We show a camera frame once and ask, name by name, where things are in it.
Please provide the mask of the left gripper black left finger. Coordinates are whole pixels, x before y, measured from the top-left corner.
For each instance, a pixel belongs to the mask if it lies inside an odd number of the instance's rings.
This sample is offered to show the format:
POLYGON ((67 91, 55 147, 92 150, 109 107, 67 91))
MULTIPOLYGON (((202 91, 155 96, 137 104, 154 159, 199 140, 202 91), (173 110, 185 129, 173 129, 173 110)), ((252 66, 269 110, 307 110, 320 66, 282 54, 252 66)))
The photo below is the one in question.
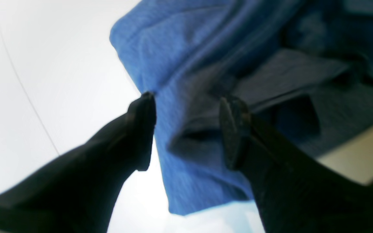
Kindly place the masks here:
POLYGON ((124 115, 0 194, 0 233, 106 233, 124 182, 151 162, 156 105, 146 92, 124 115))

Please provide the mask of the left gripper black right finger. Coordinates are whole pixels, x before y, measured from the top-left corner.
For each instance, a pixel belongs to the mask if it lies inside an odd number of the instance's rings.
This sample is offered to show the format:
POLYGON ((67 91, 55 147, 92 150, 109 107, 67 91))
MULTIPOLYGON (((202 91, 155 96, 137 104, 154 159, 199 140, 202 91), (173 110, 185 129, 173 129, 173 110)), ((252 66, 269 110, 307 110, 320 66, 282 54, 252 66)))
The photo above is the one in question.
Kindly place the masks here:
POLYGON ((373 184, 308 157, 236 97, 219 111, 226 166, 250 182, 266 233, 373 233, 373 184))

